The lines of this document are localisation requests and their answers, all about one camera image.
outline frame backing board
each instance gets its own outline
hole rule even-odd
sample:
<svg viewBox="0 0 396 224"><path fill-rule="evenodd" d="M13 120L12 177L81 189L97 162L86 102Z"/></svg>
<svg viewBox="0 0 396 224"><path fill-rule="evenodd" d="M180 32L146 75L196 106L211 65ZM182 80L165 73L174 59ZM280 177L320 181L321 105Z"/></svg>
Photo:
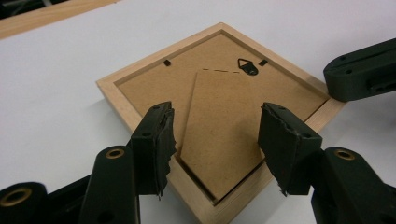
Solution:
<svg viewBox="0 0 396 224"><path fill-rule="evenodd" d="M253 61L259 74L254 77L246 75L237 66L238 58ZM165 65L165 60L170 61L171 65ZM259 66L261 60L268 61L268 64ZM176 110L174 127L177 154L170 161L169 183L203 223L230 222L272 179L262 161L262 155L256 155L252 165L236 182L221 193L216 193L216 185L211 189L192 167L191 157L184 154L188 153L187 150L183 151L184 140L190 141L191 136L195 136L195 133L189 133L191 127L188 123L192 122L194 113L197 122L200 118L196 118L196 115L205 112L194 109L203 108L202 102L201 105L192 102L199 103L205 98L213 100L210 95L202 95L213 90L213 82L207 82L206 85L204 81L202 84L202 78L198 76L215 74L239 75L243 79L241 85L244 83L246 91L242 91L239 98L248 98L257 106L257 110L252 107L252 116L249 116L249 122L257 124L257 129L252 131L256 139L263 102L287 107L317 132L344 105L327 95L324 83L224 23L212 26L99 80L97 83L101 91L131 131L152 105L172 101ZM205 87L210 86L210 90L205 90ZM195 91L199 91L201 96L194 95ZM201 145L189 143L189 146L204 146L204 139L201 139ZM227 165L228 160L225 158L217 156L219 163L225 162ZM237 168L245 163L244 160L236 160L229 165Z"/></svg>

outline white table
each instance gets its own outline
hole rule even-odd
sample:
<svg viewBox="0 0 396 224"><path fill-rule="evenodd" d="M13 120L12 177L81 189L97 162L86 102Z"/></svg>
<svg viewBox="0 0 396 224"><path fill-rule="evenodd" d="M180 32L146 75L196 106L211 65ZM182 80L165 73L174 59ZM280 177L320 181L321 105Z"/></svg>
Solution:
<svg viewBox="0 0 396 224"><path fill-rule="evenodd" d="M36 181L52 192L88 175L96 154L130 137L95 81L224 21L324 81L333 58L396 37L396 2L132 1L0 41L0 189ZM323 148L360 153L396 186L396 92L348 103ZM315 223L310 196L273 181L233 223ZM166 189L141 196L142 223L194 223Z"/></svg>

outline white surface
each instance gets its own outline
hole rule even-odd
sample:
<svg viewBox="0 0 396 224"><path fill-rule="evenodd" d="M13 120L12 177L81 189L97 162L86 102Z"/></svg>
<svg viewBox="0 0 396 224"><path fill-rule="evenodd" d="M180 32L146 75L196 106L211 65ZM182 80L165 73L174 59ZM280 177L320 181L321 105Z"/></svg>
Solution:
<svg viewBox="0 0 396 224"><path fill-rule="evenodd" d="M396 2L129 1L0 41L0 189L52 192L88 175L96 154L130 133L95 81L224 21L324 80L333 58L396 37ZM323 148L359 152L396 186L396 92L350 102L320 133ZM194 223L172 190L141 197L142 223ZM233 223L315 223L310 197L276 182Z"/></svg>

